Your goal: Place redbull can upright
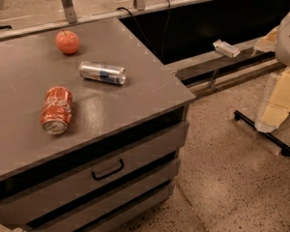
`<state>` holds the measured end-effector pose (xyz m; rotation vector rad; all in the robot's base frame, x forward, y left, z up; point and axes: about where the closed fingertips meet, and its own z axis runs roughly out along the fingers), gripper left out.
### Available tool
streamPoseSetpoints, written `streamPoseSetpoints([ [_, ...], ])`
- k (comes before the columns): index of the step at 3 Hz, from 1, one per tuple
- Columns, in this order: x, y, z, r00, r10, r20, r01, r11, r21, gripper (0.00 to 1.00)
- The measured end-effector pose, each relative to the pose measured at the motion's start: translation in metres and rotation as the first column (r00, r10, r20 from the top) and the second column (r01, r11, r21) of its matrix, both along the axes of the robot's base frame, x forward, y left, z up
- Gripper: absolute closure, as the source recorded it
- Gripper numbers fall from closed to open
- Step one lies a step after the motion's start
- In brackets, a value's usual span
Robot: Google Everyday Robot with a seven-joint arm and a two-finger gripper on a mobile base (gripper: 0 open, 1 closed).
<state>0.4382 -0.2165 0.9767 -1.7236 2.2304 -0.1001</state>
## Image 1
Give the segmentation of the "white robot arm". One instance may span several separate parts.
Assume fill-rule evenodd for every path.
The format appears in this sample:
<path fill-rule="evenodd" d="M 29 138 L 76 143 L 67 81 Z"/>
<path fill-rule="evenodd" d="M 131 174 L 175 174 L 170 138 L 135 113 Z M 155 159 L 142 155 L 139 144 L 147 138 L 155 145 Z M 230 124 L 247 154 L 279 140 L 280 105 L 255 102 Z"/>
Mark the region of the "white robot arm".
<path fill-rule="evenodd" d="M 271 51 L 277 61 L 286 66 L 282 73 L 271 75 L 255 122 L 258 131 L 272 132 L 290 114 L 290 12 L 276 28 L 257 41 L 254 50 Z"/>

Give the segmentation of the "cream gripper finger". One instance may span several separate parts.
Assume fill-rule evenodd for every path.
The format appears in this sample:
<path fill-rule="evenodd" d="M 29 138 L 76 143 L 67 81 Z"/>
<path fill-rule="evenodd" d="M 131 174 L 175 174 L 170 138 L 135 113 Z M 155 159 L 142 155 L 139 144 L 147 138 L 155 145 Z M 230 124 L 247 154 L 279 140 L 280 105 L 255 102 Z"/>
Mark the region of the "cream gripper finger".
<path fill-rule="evenodd" d="M 261 132 L 278 129 L 290 115 L 290 67 L 272 73 L 259 106 L 255 127 Z"/>
<path fill-rule="evenodd" d="M 276 50 L 277 28 L 272 29 L 254 45 L 254 49 L 262 52 L 274 52 Z"/>

